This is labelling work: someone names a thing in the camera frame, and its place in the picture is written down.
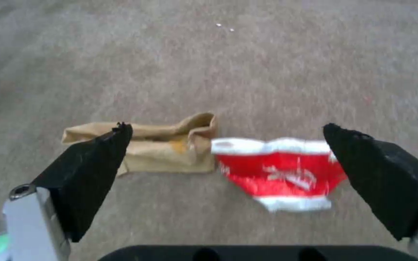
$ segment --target crumpled paper bag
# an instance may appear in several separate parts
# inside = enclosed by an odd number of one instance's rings
[[[63,144],[99,137],[117,122],[93,122],[64,130]],[[133,136],[117,175],[127,172],[212,172],[211,139],[217,135],[217,119],[200,113],[174,125],[131,124]]]

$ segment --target carpet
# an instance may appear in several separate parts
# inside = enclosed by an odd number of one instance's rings
[[[65,127],[202,111],[221,137],[318,139],[335,122],[418,157],[418,0],[0,0],[0,209],[63,152]],[[272,214],[219,173],[132,173],[71,260],[136,244],[405,249],[348,182],[330,198]]]

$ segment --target red chip bag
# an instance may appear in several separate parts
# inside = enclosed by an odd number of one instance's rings
[[[272,212],[330,208],[326,196],[346,179],[325,141],[221,138],[211,152],[222,174]]]

